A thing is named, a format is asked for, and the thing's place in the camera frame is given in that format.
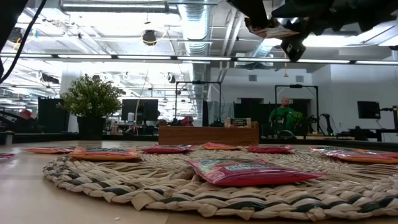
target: green leaves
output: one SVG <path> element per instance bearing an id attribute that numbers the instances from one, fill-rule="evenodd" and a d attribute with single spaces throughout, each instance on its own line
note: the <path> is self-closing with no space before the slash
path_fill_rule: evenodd
<path id="1" fill-rule="evenodd" d="M 121 108 L 118 96 L 118 88 L 113 87 L 111 81 L 85 75 L 73 81 L 68 91 L 61 94 L 61 108 L 76 116 L 109 116 Z"/>
<path id="2" fill-rule="evenodd" d="M 302 120 L 303 120 L 303 113 L 298 112 L 298 111 L 294 111 L 294 112 L 291 114 L 291 118 L 292 118 L 293 124 L 294 124 L 294 125 L 298 125 L 298 124 L 300 124 L 300 123 L 302 122 Z"/>

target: woven mat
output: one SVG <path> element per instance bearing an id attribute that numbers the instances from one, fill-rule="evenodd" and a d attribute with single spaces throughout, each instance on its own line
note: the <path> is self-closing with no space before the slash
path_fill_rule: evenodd
<path id="1" fill-rule="evenodd" d="M 354 164 L 309 149 L 291 154 L 208 151 L 144 154 L 139 162 L 75 161 L 64 156 L 44 167 L 57 187 L 143 208 L 196 210 L 204 217 L 360 219 L 398 215 L 398 166 Z M 284 167 L 326 172 L 323 177 L 277 187 L 218 187 L 195 175 L 188 159 L 267 159 Z"/>

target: red snack bag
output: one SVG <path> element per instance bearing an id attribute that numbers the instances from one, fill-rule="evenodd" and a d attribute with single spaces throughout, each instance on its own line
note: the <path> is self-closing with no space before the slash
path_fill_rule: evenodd
<path id="1" fill-rule="evenodd" d="M 226 145 L 226 144 L 211 143 L 211 142 L 203 144 L 202 146 L 205 149 L 210 149 L 210 150 L 234 150 L 234 149 L 239 149 L 236 146 L 229 146 L 229 145 Z"/>
<path id="2" fill-rule="evenodd" d="M 287 184 L 323 175 L 283 168 L 265 159 L 192 159 L 189 164 L 207 182 L 227 186 Z"/>
<path id="3" fill-rule="evenodd" d="M 391 157 L 397 156 L 397 153 L 393 152 L 347 149 L 342 147 L 310 147 L 310 149 L 346 161 L 398 164 L 398 159 Z"/>
<path id="4" fill-rule="evenodd" d="M 181 153 L 191 151 L 193 146 L 191 145 L 180 145 L 180 146 L 160 146 L 158 144 L 154 146 L 140 147 L 140 150 L 147 153 Z"/>
<path id="5" fill-rule="evenodd" d="M 135 149 L 106 149 L 100 147 L 76 147 L 70 155 L 76 159 L 101 161 L 123 161 L 138 158 Z"/>
<path id="6" fill-rule="evenodd" d="M 249 146 L 249 152 L 255 153 L 284 153 L 292 150 L 292 146 Z"/>
<path id="7" fill-rule="evenodd" d="M 15 156 L 14 153 L 0 153 L 0 161 L 1 160 L 6 160 L 6 159 L 11 159 Z"/>
<path id="8" fill-rule="evenodd" d="M 31 147 L 24 149 L 27 152 L 44 153 L 44 154 L 61 154 L 73 152 L 75 147 Z"/>

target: table surface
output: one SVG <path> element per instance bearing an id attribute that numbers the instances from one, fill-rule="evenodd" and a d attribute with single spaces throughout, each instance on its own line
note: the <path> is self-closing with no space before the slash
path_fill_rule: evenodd
<path id="1" fill-rule="evenodd" d="M 253 220 L 239 217 L 203 218 L 199 213 L 166 212 L 162 210 L 136 211 L 131 204 L 109 204 L 105 200 L 57 189 L 44 178 L 42 168 L 57 155 L 33 154 L 21 151 L 32 146 L 141 146 L 154 142 L 139 141 L 64 141 L 15 144 L 0 147 L 0 152 L 17 153 L 15 159 L 0 162 L 0 220 L 1 223 L 57 223 L 57 224 L 225 224 L 225 223 L 297 223 L 298 220 Z M 325 220 L 319 223 L 353 223 L 347 220 Z M 398 223 L 397 217 L 370 218 L 361 223 Z"/>

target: ductwork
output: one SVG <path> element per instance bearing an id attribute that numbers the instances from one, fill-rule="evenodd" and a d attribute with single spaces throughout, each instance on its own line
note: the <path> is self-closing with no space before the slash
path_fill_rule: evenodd
<path id="1" fill-rule="evenodd" d="M 136 13 L 171 13 L 178 14 L 176 5 L 150 3 L 134 4 L 132 2 L 103 3 L 99 1 L 60 0 L 61 10 L 64 12 L 136 12 Z"/>
<path id="2" fill-rule="evenodd" d="M 182 18 L 182 30 L 184 39 L 204 40 L 209 34 L 210 6 L 206 5 L 178 5 Z M 191 56 L 209 55 L 209 45 L 201 42 L 187 42 L 185 44 L 187 54 Z M 193 63 L 192 80 L 210 81 L 210 64 Z M 208 85 L 193 86 L 193 92 L 197 101 L 198 117 L 201 117 L 202 100 L 207 98 Z"/>
<path id="3" fill-rule="evenodd" d="M 270 46 L 266 44 L 266 41 L 262 41 L 256 49 L 251 53 L 250 57 L 255 57 L 255 58 L 265 58 L 269 54 L 269 52 L 272 50 L 274 46 Z M 254 70 L 254 69 L 260 69 L 264 68 L 266 66 L 266 63 L 262 62 L 254 62 L 254 63 L 246 63 L 245 65 L 242 66 L 242 68 L 248 69 L 248 70 Z"/>

